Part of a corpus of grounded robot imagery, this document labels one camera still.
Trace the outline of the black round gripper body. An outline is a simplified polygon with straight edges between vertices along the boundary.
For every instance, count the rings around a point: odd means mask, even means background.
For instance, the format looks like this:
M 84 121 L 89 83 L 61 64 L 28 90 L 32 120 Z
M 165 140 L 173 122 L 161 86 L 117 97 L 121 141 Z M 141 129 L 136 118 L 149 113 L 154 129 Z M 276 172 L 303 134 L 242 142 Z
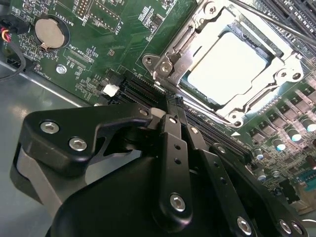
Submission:
M 193 219 L 179 237 L 229 237 L 208 182 L 194 173 L 166 175 L 157 158 L 138 158 L 71 195 L 59 208 L 51 237 L 167 237 L 157 225 L 160 182 L 192 188 Z

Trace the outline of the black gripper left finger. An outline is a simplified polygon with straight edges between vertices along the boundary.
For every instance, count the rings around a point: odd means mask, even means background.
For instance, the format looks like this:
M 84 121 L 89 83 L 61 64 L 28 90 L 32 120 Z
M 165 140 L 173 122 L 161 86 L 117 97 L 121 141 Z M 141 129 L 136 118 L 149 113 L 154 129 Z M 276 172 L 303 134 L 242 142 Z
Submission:
M 54 219 L 71 195 L 138 158 L 157 158 L 166 175 L 190 171 L 177 99 L 162 110 L 123 103 L 33 112 L 23 121 L 11 178 Z M 153 211 L 167 232 L 180 232 L 193 219 L 191 186 L 175 188 L 160 182 Z

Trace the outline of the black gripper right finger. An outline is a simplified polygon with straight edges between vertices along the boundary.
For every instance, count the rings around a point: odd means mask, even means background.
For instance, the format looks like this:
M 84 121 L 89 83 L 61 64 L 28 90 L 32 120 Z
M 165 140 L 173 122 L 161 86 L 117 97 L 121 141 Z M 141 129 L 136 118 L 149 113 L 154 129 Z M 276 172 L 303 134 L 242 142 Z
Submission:
M 188 123 L 182 98 L 177 99 L 177 115 L 218 201 L 224 236 L 309 236 L 299 217 L 256 180 L 234 153 L 219 143 L 206 145 L 200 131 Z

